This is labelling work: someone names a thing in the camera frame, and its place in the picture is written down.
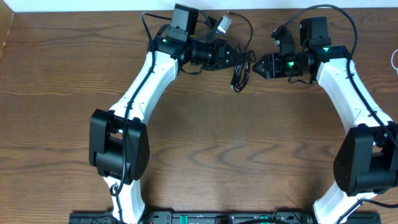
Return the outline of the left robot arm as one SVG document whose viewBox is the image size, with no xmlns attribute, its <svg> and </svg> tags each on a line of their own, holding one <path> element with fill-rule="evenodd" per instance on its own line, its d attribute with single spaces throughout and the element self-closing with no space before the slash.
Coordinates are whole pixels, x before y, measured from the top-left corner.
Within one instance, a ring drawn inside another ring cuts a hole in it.
<svg viewBox="0 0 398 224">
<path fill-rule="evenodd" d="M 113 201 L 111 223 L 139 223 L 146 205 L 140 179 L 150 158 L 147 124 L 169 84 L 186 63 L 200 70 L 217 71 L 243 65 L 246 53 L 238 52 L 225 34 L 232 20 L 205 17 L 208 32 L 195 38 L 202 11 L 176 4 L 169 23 L 148 35 L 145 62 L 125 94 L 108 110 L 97 109 L 90 118 L 89 163 L 108 185 Z"/>
</svg>

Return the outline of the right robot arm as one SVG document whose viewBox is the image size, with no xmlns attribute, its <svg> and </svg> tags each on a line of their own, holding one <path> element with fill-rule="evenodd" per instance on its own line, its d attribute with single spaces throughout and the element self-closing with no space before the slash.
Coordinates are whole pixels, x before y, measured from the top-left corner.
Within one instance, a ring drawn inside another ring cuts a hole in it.
<svg viewBox="0 0 398 224">
<path fill-rule="evenodd" d="M 348 49 L 332 45 L 325 17 L 300 21 L 299 52 L 285 24 L 271 37 L 279 52 L 263 55 L 253 71 L 291 83 L 309 73 L 330 97 L 346 133 L 333 162 L 335 181 L 302 221 L 346 223 L 364 202 L 397 187 L 397 123 L 363 85 Z"/>
</svg>

